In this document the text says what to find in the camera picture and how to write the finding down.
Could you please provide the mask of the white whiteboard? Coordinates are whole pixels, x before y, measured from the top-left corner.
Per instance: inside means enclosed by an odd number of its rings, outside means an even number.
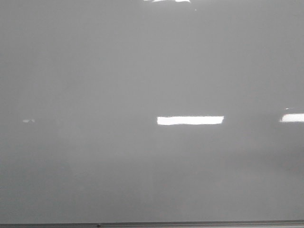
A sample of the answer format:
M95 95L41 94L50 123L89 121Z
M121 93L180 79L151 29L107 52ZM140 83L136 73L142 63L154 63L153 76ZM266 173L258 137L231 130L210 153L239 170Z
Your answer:
M0 221L304 218L301 0L3 0Z

